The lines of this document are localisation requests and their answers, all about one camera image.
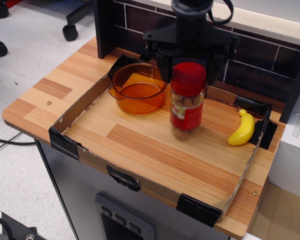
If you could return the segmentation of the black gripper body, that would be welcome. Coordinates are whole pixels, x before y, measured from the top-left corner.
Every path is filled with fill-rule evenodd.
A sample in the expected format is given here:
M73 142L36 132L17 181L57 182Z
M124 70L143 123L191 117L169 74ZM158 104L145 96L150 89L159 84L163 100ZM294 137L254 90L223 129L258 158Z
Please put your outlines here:
M236 34L218 29L204 18L177 18L169 26L145 32L143 38L146 46L141 60L163 56L206 59L210 64L234 59L240 41Z

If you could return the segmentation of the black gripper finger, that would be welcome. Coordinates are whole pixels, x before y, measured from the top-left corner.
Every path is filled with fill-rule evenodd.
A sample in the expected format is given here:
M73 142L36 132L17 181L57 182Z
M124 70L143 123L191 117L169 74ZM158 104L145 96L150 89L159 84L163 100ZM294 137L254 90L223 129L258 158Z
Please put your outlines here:
M170 83L173 72L173 57L157 53L155 59L162 80L166 83Z
M208 86L214 85L225 62L224 54L206 54L206 82Z

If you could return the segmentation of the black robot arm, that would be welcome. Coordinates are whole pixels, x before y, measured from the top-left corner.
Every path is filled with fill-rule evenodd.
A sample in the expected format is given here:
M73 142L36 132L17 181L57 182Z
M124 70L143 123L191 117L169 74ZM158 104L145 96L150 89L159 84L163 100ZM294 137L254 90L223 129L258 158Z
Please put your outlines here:
M143 34L146 47L141 56L156 60L166 83L172 80L174 58L205 59L207 84L213 85L223 63L236 57L239 37L213 26L225 25L232 17L216 21L212 6L211 0L173 0L176 21Z

